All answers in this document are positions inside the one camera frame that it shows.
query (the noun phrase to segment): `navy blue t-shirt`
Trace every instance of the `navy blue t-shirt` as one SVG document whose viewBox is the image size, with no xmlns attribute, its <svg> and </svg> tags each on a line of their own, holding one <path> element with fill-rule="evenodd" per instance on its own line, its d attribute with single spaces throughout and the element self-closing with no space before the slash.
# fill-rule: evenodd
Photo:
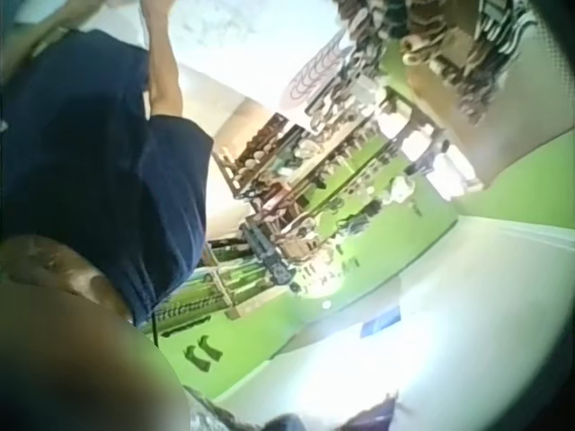
<svg viewBox="0 0 575 431">
<path fill-rule="evenodd" d="M 146 119 L 148 58 L 102 33 L 48 48 L 2 91 L 1 238 L 61 242 L 108 277 L 142 323 L 199 262 L 213 140 Z"/>
</svg>

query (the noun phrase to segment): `boot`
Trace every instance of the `boot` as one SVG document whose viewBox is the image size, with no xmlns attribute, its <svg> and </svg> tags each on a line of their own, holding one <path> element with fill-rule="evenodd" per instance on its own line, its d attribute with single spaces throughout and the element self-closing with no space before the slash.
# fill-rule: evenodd
<svg viewBox="0 0 575 431">
<path fill-rule="evenodd" d="M 194 355 L 194 348 L 196 347 L 188 346 L 183 355 L 186 357 L 186 359 L 192 362 L 200 371 L 207 373 L 209 371 L 209 368 L 211 367 L 211 364 L 208 361 L 205 361 Z"/>
<path fill-rule="evenodd" d="M 222 358 L 223 353 L 211 347 L 208 344 L 207 335 L 202 335 L 202 337 L 198 341 L 198 347 L 201 348 L 204 352 L 206 352 L 206 355 L 208 355 L 211 359 L 213 359 L 216 362 L 219 362 L 219 360 Z"/>
</svg>

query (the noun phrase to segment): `clothing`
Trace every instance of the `clothing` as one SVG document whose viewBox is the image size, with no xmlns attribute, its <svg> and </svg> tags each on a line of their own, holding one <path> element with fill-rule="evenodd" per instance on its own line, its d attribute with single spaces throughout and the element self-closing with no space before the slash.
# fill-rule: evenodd
<svg viewBox="0 0 575 431">
<path fill-rule="evenodd" d="M 71 33 L 2 89 L 1 240 L 36 234 L 111 281 L 135 324 L 199 262 L 212 139 L 146 120 L 147 53 Z"/>
</svg>

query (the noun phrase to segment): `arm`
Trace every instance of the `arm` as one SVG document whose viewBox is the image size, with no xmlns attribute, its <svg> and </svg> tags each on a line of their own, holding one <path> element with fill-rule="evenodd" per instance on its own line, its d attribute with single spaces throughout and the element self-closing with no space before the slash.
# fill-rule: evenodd
<svg viewBox="0 0 575 431">
<path fill-rule="evenodd" d="M 150 36 L 150 108 L 152 115 L 181 117 L 183 98 L 179 72 L 168 32 L 173 0 L 142 0 Z"/>
<path fill-rule="evenodd" d="M 28 59 L 36 46 L 57 27 L 68 26 L 95 13 L 103 0 L 67 0 L 66 4 L 42 22 L 15 31 L 6 38 L 0 62 L 0 83 L 7 83 Z"/>
</svg>

